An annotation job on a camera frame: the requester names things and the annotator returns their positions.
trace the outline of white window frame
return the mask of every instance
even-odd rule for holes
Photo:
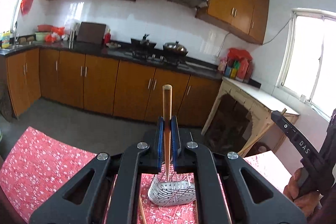
[[[279,74],[279,77],[278,77],[276,87],[279,88],[280,90],[283,90],[284,92],[292,95],[293,97],[295,97],[297,99],[300,99],[301,94],[298,94],[298,93],[294,92],[293,90],[290,90],[289,88],[284,86],[285,80],[286,80],[286,77],[287,77],[287,73],[288,73],[288,69],[289,69],[289,65],[290,65],[290,62],[291,62],[291,59],[292,59],[294,39],[295,39],[295,24],[296,24],[296,18],[298,16],[315,17],[315,18],[320,18],[322,20],[329,19],[329,20],[336,21],[336,13],[329,12],[329,11],[324,11],[324,10],[303,9],[303,8],[297,8],[297,9],[292,10],[291,18],[293,20],[290,21],[285,55],[284,55],[284,58],[283,58],[283,63],[282,63],[282,66],[281,66],[281,70],[280,70],[280,74]],[[323,59],[323,48],[324,48],[324,40],[322,41],[320,65],[319,65],[318,72],[317,72],[317,75],[316,75],[315,84],[314,84],[313,90],[311,92],[311,95],[310,95],[309,98],[307,98],[305,104],[312,107],[314,110],[316,110],[320,115],[322,115],[326,119],[330,119],[330,117],[328,115],[326,115],[317,105],[315,105],[312,102],[312,98],[313,98],[314,93],[315,93],[317,82],[318,82],[319,77],[320,77],[320,70],[321,70],[322,59]]]

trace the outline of silver screw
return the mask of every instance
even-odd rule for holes
[[[98,160],[107,160],[107,158],[108,158],[108,155],[106,153],[100,153],[97,156]]]
[[[187,147],[188,148],[196,148],[198,146],[198,144],[196,142],[187,142]]]
[[[137,148],[139,148],[139,149],[145,149],[145,148],[147,148],[147,147],[148,147],[148,144],[145,143],[145,142],[140,142],[140,143],[138,143],[138,145],[137,145]]]
[[[227,157],[231,160],[238,159],[238,154],[236,152],[229,152],[227,153]]]

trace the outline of white tabletop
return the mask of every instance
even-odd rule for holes
[[[283,102],[279,101],[277,98],[269,95],[263,90],[260,90],[258,88],[255,88],[254,86],[241,83],[239,81],[229,79],[226,77],[223,77],[223,80],[229,81],[233,85],[245,91],[247,94],[252,96],[254,99],[259,101],[261,104],[263,104],[265,107],[267,107],[271,111],[273,110],[282,111],[284,108],[286,108],[287,109],[286,113],[299,115],[299,113],[291,109],[288,105],[284,104]]]

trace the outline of tile backsplash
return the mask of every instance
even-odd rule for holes
[[[165,0],[52,0],[45,9],[45,24],[69,30],[74,22],[104,23],[111,29],[112,39],[123,42],[149,33],[156,48],[179,41],[188,49],[189,57],[216,64],[227,32],[195,18],[195,13]],[[230,47],[249,50],[253,46],[230,34],[222,52]]]

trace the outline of gray floor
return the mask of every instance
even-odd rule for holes
[[[39,99],[18,120],[9,123],[0,116],[3,134],[0,155],[3,159],[28,126],[63,143],[110,155],[122,153],[129,145],[141,141],[144,132],[156,128],[154,124],[88,113]],[[195,141],[201,141],[200,129],[190,131]]]

